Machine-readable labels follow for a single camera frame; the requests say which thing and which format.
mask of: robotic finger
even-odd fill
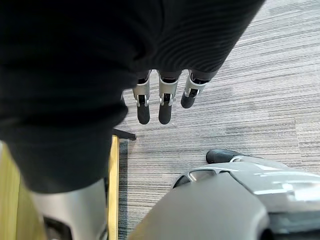
[[[181,105],[185,109],[191,108],[196,97],[203,91],[207,83],[217,74],[215,72],[201,72],[197,70],[189,70],[189,76],[186,80],[184,92],[181,98]]]
[[[138,84],[132,89],[136,102],[137,117],[139,122],[143,125],[150,121],[150,72],[151,70],[138,72]]]
[[[181,71],[159,73],[159,121],[161,124],[168,124],[171,119],[172,104],[176,96],[178,79]]]

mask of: black sleeve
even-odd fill
[[[0,139],[34,192],[107,172],[121,94],[136,84],[131,62],[152,54],[163,22],[160,1],[110,2],[0,3]]]

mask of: striped carpet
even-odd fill
[[[181,172],[205,164],[211,148],[280,160],[320,174],[320,1],[267,0],[226,62],[184,109],[180,77],[172,118],[158,121],[158,76],[151,74],[150,122],[139,124],[132,91],[118,127],[119,239],[139,223]]]

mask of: silver metal part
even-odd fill
[[[228,172],[172,189],[129,240],[258,240],[268,227],[265,206]]]
[[[178,79],[175,82],[167,83],[162,80],[162,76],[159,74],[159,98],[160,105],[163,106],[165,104],[164,97],[165,94],[170,94],[169,106],[172,106],[172,103],[176,97],[176,91],[178,86]]]
[[[136,105],[140,107],[139,95],[144,96],[144,106],[147,107],[149,105],[149,97],[150,97],[150,72],[146,76],[146,82],[143,84],[137,84],[135,88],[132,89],[134,99]]]
[[[204,83],[204,84],[194,83],[194,82],[192,81],[192,76],[193,76],[192,71],[189,70],[189,76],[188,76],[188,78],[187,78],[187,80],[186,80],[186,82],[185,82],[184,94],[185,94],[186,97],[189,97],[190,92],[191,92],[191,89],[197,90],[196,95],[194,96],[194,98],[195,98],[197,95],[199,95],[199,94],[203,91],[203,89],[205,88],[205,86],[206,86],[208,83]]]
[[[55,194],[32,192],[33,201],[44,217],[66,224],[72,240],[106,240],[106,196],[104,180],[86,188]]]
[[[201,182],[222,172],[229,172],[264,205],[274,233],[320,229],[320,176],[289,168],[280,162],[235,156],[230,162],[208,164],[181,174],[172,188]]]

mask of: black fabric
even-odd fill
[[[0,139],[26,185],[58,193],[106,172],[135,72],[214,72],[263,0],[0,3]]]

